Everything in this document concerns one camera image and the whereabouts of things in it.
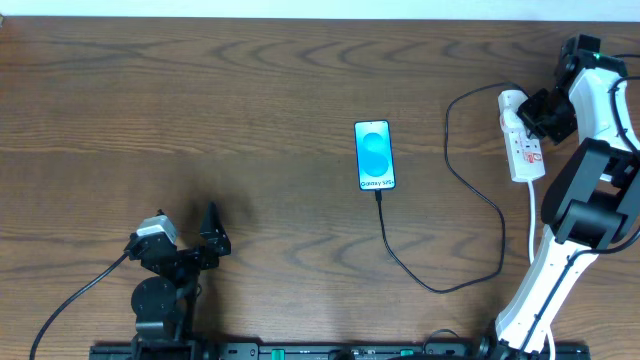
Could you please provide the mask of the blue Galaxy smartphone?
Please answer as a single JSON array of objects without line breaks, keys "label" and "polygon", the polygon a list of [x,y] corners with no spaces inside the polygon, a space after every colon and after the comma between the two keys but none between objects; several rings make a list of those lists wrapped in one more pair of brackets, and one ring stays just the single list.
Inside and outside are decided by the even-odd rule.
[{"label": "blue Galaxy smartphone", "polygon": [[387,120],[354,124],[358,184],[362,191],[396,187],[390,124]]}]

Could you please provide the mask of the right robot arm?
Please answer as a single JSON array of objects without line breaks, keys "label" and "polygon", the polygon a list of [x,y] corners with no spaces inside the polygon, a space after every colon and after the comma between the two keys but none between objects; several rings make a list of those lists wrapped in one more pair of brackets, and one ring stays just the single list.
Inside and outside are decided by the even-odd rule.
[{"label": "right robot arm", "polygon": [[625,89],[625,62],[580,34],[561,48],[555,85],[532,96],[498,97],[511,176],[529,183],[544,174],[540,142],[578,133],[579,146],[549,186],[540,208],[537,254],[516,294],[493,322],[479,359],[539,359],[550,325],[581,274],[598,256],[639,237],[639,141]]}]

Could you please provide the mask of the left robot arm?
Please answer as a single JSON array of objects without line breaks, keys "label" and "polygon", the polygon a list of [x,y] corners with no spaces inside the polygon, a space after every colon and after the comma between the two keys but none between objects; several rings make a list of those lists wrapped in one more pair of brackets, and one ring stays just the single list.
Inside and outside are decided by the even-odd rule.
[{"label": "left robot arm", "polygon": [[154,274],[131,296],[136,315],[134,359],[218,357],[216,347],[193,331],[200,273],[218,267],[220,258],[231,253],[230,239],[213,202],[206,209],[199,234],[202,244],[178,249],[177,228],[160,211],[143,220],[130,235],[124,254]]}]

